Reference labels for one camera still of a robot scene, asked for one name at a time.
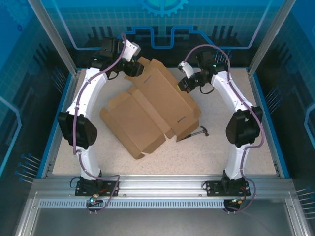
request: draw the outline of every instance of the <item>hammer head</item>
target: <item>hammer head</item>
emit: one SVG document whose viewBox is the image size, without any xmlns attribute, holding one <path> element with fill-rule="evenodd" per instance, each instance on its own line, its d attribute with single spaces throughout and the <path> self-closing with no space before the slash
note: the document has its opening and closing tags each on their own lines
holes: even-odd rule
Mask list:
<svg viewBox="0 0 315 236">
<path fill-rule="evenodd" d="M 202 128 L 202 131 L 205 133 L 206 136 L 209 136 L 208 131 L 205 127 L 200 126 L 200 128 Z"/>
</svg>

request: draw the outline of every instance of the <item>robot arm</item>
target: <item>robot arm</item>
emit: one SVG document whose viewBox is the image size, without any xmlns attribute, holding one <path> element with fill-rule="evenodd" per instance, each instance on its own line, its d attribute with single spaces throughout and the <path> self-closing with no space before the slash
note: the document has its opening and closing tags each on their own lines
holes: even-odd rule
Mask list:
<svg viewBox="0 0 315 236">
<path fill-rule="evenodd" d="M 76 122 L 76 149 L 81 153 L 82 164 L 86 171 L 95 177 L 101 177 L 101 170 L 97 164 L 95 148 L 93 146 L 97 138 L 97 129 L 91 123 L 91 114 L 98 94 L 108 80 L 108 76 L 111 72 L 119 73 L 123 71 L 129 76 L 138 76 L 143 71 L 143 66 L 132 59 L 139 53 L 141 50 L 140 47 L 127 40 L 122 59 L 108 72 L 90 80 L 92 76 L 108 68 L 117 59 L 123 43 L 122 40 L 116 38 L 104 38 L 102 48 L 97 51 L 88 62 L 89 69 L 86 70 L 86 75 L 78 95 L 67 111 L 65 113 L 60 112 L 58 115 L 58 123 L 63 136 L 68 140 L 69 144 L 73 146 L 72 125 L 77 100 L 80 99 Z M 81 169 L 82 181 L 95 180 L 88 176 L 86 171 Z"/>
<path fill-rule="evenodd" d="M 242 179 L 241 161 L 242 155 L 246 147 L 252 145 L 255 138 L 259 136 L 259 127 L 254 117 L 249 113 L 243 102 L 238 98 L 232 90 L 229 83 L 232 83 L 236 92 L 244 100 L 246 104 L 252 107 L 252 110 L 262 119 L 262 109 L 254 107 L 241 93 L 233 79 L 227 80 L 227 68 L 223 63 L 215 63 L 209 52 L 199 53 L 197 55 L 198 66 L 200 72 L 194 73 L 193 68 L 187 62 L 181 62 L 178 68 L 186 74 L 178 86 L 181 91 L 191 92 L 197 86 L 204 86 L 210 83 L 222 96 L 228 110 L 231 112 L 232 118 L 226 127 L 226 137 L 231 143 L 230 154 L 227 167 L 223 172 L 223 178 L 227 181 Z"/>
</svg>

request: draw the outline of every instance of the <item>black bracket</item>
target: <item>black bracket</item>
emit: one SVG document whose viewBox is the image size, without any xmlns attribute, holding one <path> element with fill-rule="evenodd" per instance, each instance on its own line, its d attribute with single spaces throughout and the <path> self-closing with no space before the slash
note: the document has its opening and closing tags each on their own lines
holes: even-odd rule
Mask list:
<svg viewBox="0 0 315 236">
<path fill-rule="evenodd" d="M 251 195 L 250 187 L 247 181 L 244 181 L 244 188 L 246 197 Z M 229 192 L 225 190 L 222 181 L 206 181 L 203 183 L 202 188 L 207 192 L 208 197 L 242 197 L 244 191 L 240 188 L 230 189 Z"/>
<path fill-rule="evenodd" d="M 100 197 L 109 197 L 115 187 L 116 181 L 103 181 L 101 187 L 99 187 L 98 194 Z M 118 191 L 119 191 L 119 183 L 117 185 L 117 188 L 113 194 L 113 197 L 118 196 Z M 77 186 L 75 189 L 75 196 L 80 196 L 80 197 L 90 197 L 93 194 L 97 193 L 97 190 L 95 187 L 92 187 L 91 185 L 86 185 L 86 183 L 82 181 L 77 182 Z"/>
</svg>

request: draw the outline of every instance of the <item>hammer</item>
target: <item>hammer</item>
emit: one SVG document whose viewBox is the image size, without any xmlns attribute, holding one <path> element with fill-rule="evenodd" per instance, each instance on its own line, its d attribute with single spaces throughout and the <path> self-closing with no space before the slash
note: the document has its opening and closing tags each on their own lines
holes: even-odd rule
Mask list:
<svg viewBox="0 0 315 236">
<path fill-rule="evenodd" d="M 184 137 L 182 140 L 190 138 L 190 137 L 195 136 L 197 134 L 202 134 L 202 133 L 205 133 L 206 137 L 209 136 L 207 129 L 205 127 L 203 127 L 203 126 L 200 126 L 200 127 L 202 128 L 201 131 L 193 133 L 193 134 L 189 134 L 186 137 Z"/>
</svg>

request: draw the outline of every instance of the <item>flattened cardboard box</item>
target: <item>flattened cardboard box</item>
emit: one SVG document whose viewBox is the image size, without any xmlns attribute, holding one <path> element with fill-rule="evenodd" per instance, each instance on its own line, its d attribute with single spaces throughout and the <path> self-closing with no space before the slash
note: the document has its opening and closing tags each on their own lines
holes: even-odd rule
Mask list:
<svg viewBox="0 0 315 236">
<path fill-rule="evenodd" d="M 100 117 L 135 159 L 152 153 L 167 138 L 177 142 L 199 126 L 200 108 L 186 92 L 177 88 L 178 81 L 158 60 L 138 60 L 144 66 L 122 92 L 102 108 Z"/>
</svg>

